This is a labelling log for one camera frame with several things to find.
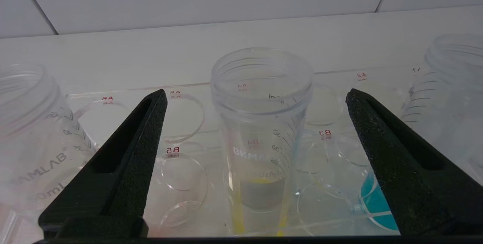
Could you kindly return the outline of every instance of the clear plastic jar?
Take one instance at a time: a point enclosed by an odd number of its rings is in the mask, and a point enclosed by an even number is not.
[[[436,38],[400,118],[483,184],[483,36]]]
[[[285,225],[313,74],[305,60],[271,48],[234,51],[212,69],[236,234]]]
[[[36,224],[93,152],[42,66],[0,66],[0,225],[12,213]]]

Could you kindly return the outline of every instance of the plastic container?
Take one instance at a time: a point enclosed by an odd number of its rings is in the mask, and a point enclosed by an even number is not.
[[[234,51],[212,69],[236,234],[285,226],[312,76],[305,60],[271,48]]]
[[[400,118],[483,184],[483,36],[440,36],[425,61]]]
[[[363,88],[398,113],[418,68],[424,70],[418,64],[314,74],[305,129],[292,159],[295,187],[286,225],[276,230],[259,226],[258,232],[235,233],[232,227],[228,162],[209,83],[72,94],[67,99],[74,114],[83,113],[79,122],[101,146],[147,94],[166,91],[168,109],[143,216],[148,237],[388,235],[398,232],[371,218],[390,211],[364,211],[360,202],[371,168],[344,99],[350,88]]]
[[[21,220],[36,225],[93,152],[42,66],[0,66],[0,239],[9,241]]]

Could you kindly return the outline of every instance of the blue solution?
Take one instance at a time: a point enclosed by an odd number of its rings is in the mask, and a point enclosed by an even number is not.
[[[377,182],[376,187],[371,193],[374,181],[376,181],[376,178],[374,173],[371,172],[367,175],[366,180],[364,180],[364,183],[362,184],[360,192],[360,202],[362,204],[362,208],[366,213],[390,211],[388,202],[386,201],[383,191]],[[397,225],[393,215],[375,216],[369,219],[383,229],[397,230]]]

